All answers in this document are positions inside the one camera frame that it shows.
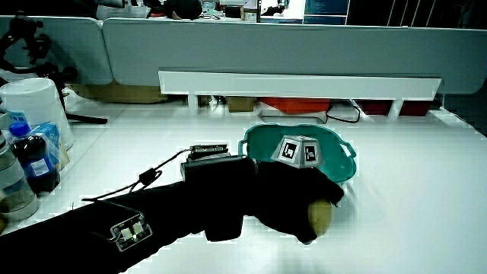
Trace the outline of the person's right hand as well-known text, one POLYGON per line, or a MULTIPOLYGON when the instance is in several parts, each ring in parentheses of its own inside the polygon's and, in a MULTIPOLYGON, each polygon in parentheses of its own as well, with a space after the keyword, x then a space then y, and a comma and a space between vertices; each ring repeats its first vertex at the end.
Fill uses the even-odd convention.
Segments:
POLYGON ((322 163, 315 138, 283 136, 270 160, 256 161, 256 196, 249 214, 305 245, 324 235, 344 191, 318 169, 322 163))

